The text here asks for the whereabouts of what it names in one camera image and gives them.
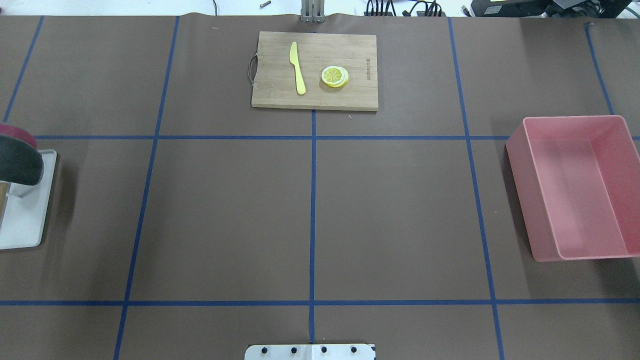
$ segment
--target white label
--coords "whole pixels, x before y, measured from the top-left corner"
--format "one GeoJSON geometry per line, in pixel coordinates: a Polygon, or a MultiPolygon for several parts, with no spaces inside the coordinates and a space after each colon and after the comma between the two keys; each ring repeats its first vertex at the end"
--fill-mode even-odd
{"type": "Polygon", "coordinates": [[[484,14],[485,14],[485,15],[491,15],[491,14],[493,14],[493,13],[499,13],[501,8],[502,8],[502,5],[489,6],[489,7],[484,11],[484,14]]]}

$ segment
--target metal bracket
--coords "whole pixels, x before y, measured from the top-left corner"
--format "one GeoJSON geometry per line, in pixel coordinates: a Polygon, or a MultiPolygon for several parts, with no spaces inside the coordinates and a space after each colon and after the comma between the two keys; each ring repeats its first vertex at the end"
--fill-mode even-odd
{"type": "Polygon", "coordinates": [[[324,22],[324,0],[302,0],[302,22],[324,22]]]}
{"type": "Polygon", "coordinates": [[[375,360],[370,344],[252,345],[244,360],[375,360]]]}

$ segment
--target blue grid line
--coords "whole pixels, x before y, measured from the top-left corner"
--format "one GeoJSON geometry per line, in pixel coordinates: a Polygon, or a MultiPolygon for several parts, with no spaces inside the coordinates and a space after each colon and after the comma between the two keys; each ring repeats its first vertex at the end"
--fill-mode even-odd
{"type": "Polygon", "coordinates": [[[607,92],[607,87],[604,86],[604,80],[602,79],[602,74],[600,73],[600,67],[598,66],[598,60],[596,59],[596,52],[593,50],[593,43],[591,42],[591,35],[589,34],[589,27],[592,26],[592,22],[587,22],[584,25],[584,34],[587,36],[587,44],[589,44],[589,52],[591,53],[591,60],[593,60],[593,67],[596,69],[596,75],[598,76],[598,81],[600,82],[600,88],[602,88],[602,93],[604,94],[604,99],[607,101],[607,107],[609,108],[609,114],[614,115],[613,106],[611,105],[611,99],[609,98],[609,93],[607,92]]]}
{"type": "Polygon", "coordinates": [[[316,111],[311,110],[311,210],[309,229],[309,342],[316,340],[316,111]]]}
{"type": "MultiPolygon", "coordinates": [[[[449,23],[449,37],[451,39],[451,53],[453,55],[453,65],[456,71],[456,82],[458,84],[458,97],[460,98],[460,111],[462,114],[462,123],[465,128],[465,136],[469,136],[469,125],[467,122],[467,111],[465,108],[465,98],[462,92],[462,80],[460,78],[460,68],[458,66],[458,54],[456,52],[456,40],[453,32],[453,23],[451,18],[447,18],[449,23]]],[[[491,270],[491,259],[489,257],[489,246],[486,242],[486,231],[484,230],[484,218],[482,214],[482,204],[480,202],[480,191],[478,190],[478,183],[476,177],[476,165],[474,161],[473,148],[471,147],[471,139],[467,137],[467,152],[469,156],[469,166],[471,169],[471,179],[474,184],[474,195],[476,198],[476,211],[478,214],[478,224],[480,225],[480,237],[482,239],[482,247],[484,252],[484,265],[486,267],[486,278],[489,285],[489,294],[491,296],[492,310],[493,310],[493,325],[495,327],[495,337],[498,346],[498,354],[500,360],[504,360],[504,348],[502,346],[502,331],[500,329],[500,318],[498,317],[498,306],[495,302],[495,289],[493,287],[493,273],[491,270]]]]}
{"type": "MultiPolygon", "coordinates": [[[[567,299],[458,299],[458,300],[314,300],[314,306],[455,306],[640,304],[639,297],[567,299]]],[[[247,307],[308,306],[309,300],[0,300],[0,306],[124,306],[127,307],[247,307]]]]}
{"type": "Polygon", "coordinates": [[[24,76],[25,70],[27,70],[27,64],[29,63],[29,59],[31,58],[31,53],[33,52],[33,48],[36,46],[36,40],[38,40],[38,35],[40,34],[40,29],[42,28],[43,21],[44,21],[44,16],[41,16],[40,21],[38,21],[38,26],[36,27],[36,32],[33,33],[33,39],[31,39],[31,45],[29,45],[29,51],[27,51],[27,56],[24,58],[24,62],[22,63],[22,68],[20,69],[18,80],[16,80],[15,82],[15,87],[13,88],[13,93],[11,94],[11,99],[9,100],[9,104],[6,107],[6,112],[4,113],[4,119],[2,120],[2,122],[9,121],[9,114],[11,113],[13,102],[15,100],[16,95],[18,95],[18,89],[20,88],[22,77],[24,76]]]}
{"type": "Polygon", "coordinates": [[[35,135],[39,140],[507,140],[502,135],[35,135]]]}
{"type": "Polygon", "coordinates": [[[124,334],[124,325],[127,320],[127,303],[131,295],[131,285],[133,283],[133,275],[136,268],[136,260],[138,257],[138,247],[140,246],[140,234],[142,232],[142,225],[145,219],[145,212],[147,207],[147,198],[149,194],[149,186],[151,184],[151,175],[154,169],[154,162],[156,160],[156,149],[158,144],[158,137],[160,135],[160,126],[162,125],[162,115],[164,111],[164,100],[166,98],[166,90],[169,86],[169,76],[171,74],[171,64],[173,62],[173,50],[175,49],[175,39],[178,34],[178,25],[180,24],[180,17],[175,17],[175,24],[173,25],[173,36],[171,40],[171,47],[169,49],[169,59],[166,64],[166,72],[164,74],[164,85],[162,89],[162,95],[160,98],[160,107],[158,109],[158,117],[156,121],[156,131],[154,133],[154,143],[151,146],[151,155],[149,156],[149,165],[147,168],[147,179],[145,180],[145,189],[142,194],[142,204],[140,206],[140,216],[138,217],[138,228],[136,229],[136,237],[133,243],[133,251],[131,253],[131,263],[129,265],[129,276],[127,277],[127,287],[124,295],[125,304],[122,306],[122,314],[120,315],[120,326],[118,327],[118,337],[116,339],[116,346],[113,351],[113,359],[118,360],[120,357],[120,347],[122,346],[122,336],[124,334]]]}

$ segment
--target pink container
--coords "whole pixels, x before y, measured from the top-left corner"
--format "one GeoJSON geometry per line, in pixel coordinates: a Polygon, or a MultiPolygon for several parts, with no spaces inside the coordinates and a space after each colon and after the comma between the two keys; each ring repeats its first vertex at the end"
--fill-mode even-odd
{"type": "Polygon", "coordinates": [[[623,117],[527,117],[507,152],[535,260],[640,256],[640,157],[623,117]]]}

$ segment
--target lemon slice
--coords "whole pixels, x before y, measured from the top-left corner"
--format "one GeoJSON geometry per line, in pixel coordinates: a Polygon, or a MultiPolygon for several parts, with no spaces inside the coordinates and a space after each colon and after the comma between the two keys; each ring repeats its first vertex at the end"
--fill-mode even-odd
{"type": "Polygon", "coordinates": [[[332,88],[339,88],[349,81],[347,69],[340,66],[327,66],[322,70],[322,81],[332,88]]]}

